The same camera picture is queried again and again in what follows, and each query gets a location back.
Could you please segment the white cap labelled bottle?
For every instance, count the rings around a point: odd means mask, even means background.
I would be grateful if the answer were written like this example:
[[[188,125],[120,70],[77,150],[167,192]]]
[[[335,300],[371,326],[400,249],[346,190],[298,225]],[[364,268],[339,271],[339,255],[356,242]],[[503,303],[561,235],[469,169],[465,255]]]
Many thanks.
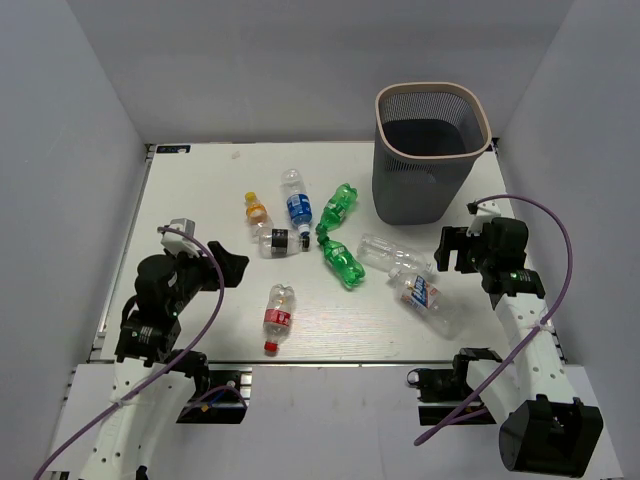
[[[405,272],[394,268],[388,276],[397,300],[436,334],[453,339],[460,333],[462,323],[458,307],[431,281],[426,272]]]

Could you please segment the red label red cap bottle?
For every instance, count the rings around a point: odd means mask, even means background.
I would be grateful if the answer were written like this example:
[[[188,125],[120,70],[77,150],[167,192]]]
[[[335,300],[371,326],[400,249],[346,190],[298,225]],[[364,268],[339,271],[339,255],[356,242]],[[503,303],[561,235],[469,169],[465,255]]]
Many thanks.
[[[263,318],[264,351],[275,355],[279,344],[289,335],[295,307],[295,292],[291,286],[274,285]]]

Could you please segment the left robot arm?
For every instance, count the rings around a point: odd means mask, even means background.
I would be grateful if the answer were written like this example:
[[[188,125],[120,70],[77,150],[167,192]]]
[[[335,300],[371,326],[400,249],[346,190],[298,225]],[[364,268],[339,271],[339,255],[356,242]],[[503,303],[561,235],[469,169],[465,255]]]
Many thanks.
[[[188,401],[205,396],[205,354],[178,349],[179,315],[201,291],[237,287],[249,263],[219,242],[206,250],[166,241],[137,267],[135,294],[122,311],[115,348],[111,413],[100,421],[82,479],[146,479],[153,454]]]

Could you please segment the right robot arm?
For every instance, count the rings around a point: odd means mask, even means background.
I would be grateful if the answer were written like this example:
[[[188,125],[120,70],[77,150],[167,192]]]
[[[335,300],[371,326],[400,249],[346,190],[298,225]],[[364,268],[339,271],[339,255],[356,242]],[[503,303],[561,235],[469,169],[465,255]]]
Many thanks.
[[[499,360],[475,352],[451,374],[461,397],[479,395],[500,425],[499,453],[509,471],[580,478],[603,431],[600,410],[571,385],[545,318],[545,290],[526,268],[529,231],[520,220],[487,216],[470,227],[443,228],[437,268],[477,273],[500,321],[511,353]]]

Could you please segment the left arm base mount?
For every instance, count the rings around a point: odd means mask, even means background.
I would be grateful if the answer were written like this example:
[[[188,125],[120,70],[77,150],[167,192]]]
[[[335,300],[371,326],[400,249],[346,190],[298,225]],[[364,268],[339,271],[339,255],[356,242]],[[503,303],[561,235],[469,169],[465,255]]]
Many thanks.
[[[248,410],[251,386],[251,367],[212,364],[207,388],[194,394],[177,422],[187,425],[239,425]]]

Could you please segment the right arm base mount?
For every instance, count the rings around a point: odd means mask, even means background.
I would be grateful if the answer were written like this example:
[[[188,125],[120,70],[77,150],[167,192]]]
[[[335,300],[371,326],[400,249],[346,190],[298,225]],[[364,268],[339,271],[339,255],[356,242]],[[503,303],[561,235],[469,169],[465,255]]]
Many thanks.
[[[435,426],[471,393],[453,368],[415,368],[406,383],[417,391],[421,426]]]

